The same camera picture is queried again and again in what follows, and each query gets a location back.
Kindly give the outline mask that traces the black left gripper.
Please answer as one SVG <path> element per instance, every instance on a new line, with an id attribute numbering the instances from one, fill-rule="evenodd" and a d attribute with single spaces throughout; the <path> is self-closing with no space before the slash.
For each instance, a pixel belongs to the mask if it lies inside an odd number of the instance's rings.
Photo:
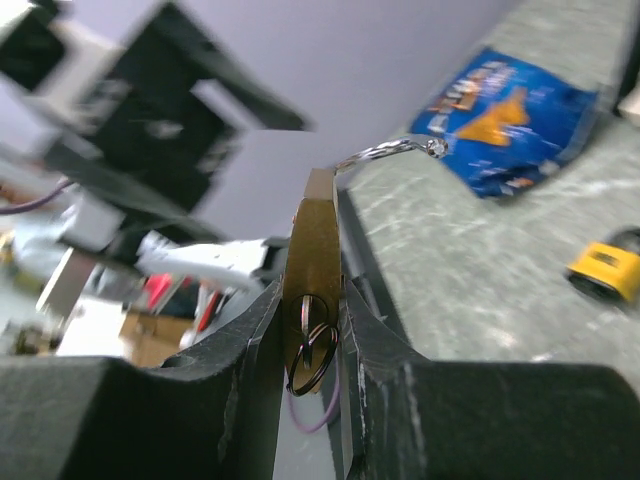
<path id="1" fill-rule="evenodd" d="M 237 133 L 194 94 L 209 79 L 266 129 L 311 128 L 168 1 L 89 95 L 88 106 L 107 109 L 97 128 L 69 127 L 47 152 L 47 166 L 175 243 L 223 241 L 220 231 L 188 214 Z"/>

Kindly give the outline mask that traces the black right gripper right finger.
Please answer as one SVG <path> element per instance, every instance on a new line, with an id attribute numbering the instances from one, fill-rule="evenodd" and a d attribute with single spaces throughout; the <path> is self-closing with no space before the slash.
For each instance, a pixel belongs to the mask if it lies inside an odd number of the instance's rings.
<path id="1" fill-rule="evenodd" d="M 347 284 L 341 447 L 348 479 L 635 479 L 639 400 L 593 364 L 430 360 Z"/>

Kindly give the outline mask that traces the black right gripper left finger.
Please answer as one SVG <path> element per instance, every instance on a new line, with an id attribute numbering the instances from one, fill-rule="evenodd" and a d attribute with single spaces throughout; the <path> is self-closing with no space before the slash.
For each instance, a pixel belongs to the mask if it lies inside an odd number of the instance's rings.
<path id="1" fill-rule="evenodd" d="M 1 361 L 5 479 L 268 479 L 284 368 L 271 284 L 158 368 L 112 357 Z"/>

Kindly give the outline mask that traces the large brass padlock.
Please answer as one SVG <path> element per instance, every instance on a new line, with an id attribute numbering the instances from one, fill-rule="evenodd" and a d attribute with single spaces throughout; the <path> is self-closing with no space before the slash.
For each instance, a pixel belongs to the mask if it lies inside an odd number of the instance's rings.
<path id="1" fill-rule="evenodd" d="M 448 143 L 412 135 L 367 148 L 335 166 L 311 170 L 297 209 L 282 279 L 281 314 L 287 390 L 300 397 L 319 389 L 340 339 L 342 250 L 336 177 L 407 151 L 440 159 Z"/>

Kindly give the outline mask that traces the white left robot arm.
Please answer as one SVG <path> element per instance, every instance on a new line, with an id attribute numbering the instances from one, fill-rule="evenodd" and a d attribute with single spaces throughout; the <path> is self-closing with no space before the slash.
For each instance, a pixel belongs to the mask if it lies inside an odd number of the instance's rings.
<path id="1" fill-rule="evenodd" d="M 60 241 L 111 267 L 251 290 L 268 250 L 226 241 L 194 216 L 241 130 L 195 94 L 221 86 L 263 128 L 309 123 L 256 82 L 174 1 L 123 45 L 74 22 L 64 1 L 1 5 L 1 72 L 57 133 L 44 164 L 81 190 Z"/>

